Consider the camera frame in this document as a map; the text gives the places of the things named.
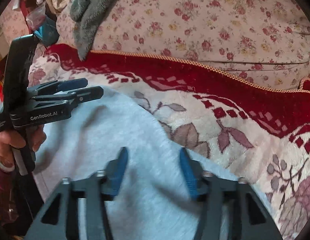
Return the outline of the left hand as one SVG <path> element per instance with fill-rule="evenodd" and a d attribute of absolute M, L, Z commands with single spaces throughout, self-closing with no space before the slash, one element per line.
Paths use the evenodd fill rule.
<path fill-rule="evenodd" d="M 44 132 L 44 125 L 38 126 L 31 133 L 32 150 L 37 152 L 42 143 L 46 140 L 46 134 Z M 3 131 L 0 132 L 0 169 L 3 172 L 12 172 L 14 166 L 14 155 L 12 148 L 23 148 L 26 146 L 26 141 L 17 131 Z"/>

